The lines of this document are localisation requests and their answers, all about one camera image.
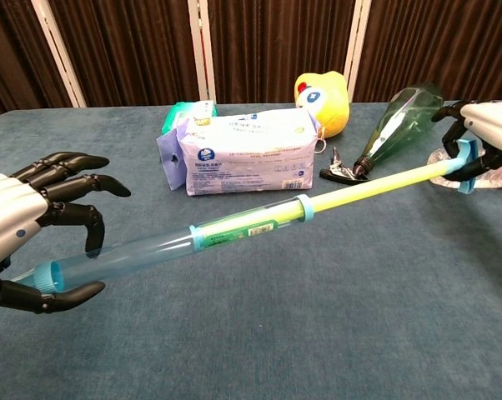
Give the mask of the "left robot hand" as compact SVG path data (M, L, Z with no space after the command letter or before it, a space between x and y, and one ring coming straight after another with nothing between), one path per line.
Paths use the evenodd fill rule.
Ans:
M54 152L10 174L0 173L0 274L11 256L47 226L84 226L85 252L93 258L103 246L105 226L93 205L76 201L90 192L126 198L130 190L119 180L96 174L108 165L102 156L84 152ZM0 307L40 313L64 312L104 290L90 282L63 294L0 278Z

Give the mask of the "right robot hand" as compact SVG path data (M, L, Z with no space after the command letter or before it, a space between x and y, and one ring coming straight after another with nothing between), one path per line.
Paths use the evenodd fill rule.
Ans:
M480 139L484 154L446 174L445 179L464 182L502 167L502 101L461 100L441 107L431 121L436 123L446 117L454 118L454 123L442 137L444 149L451 158L457 157L458 140L466 132Z

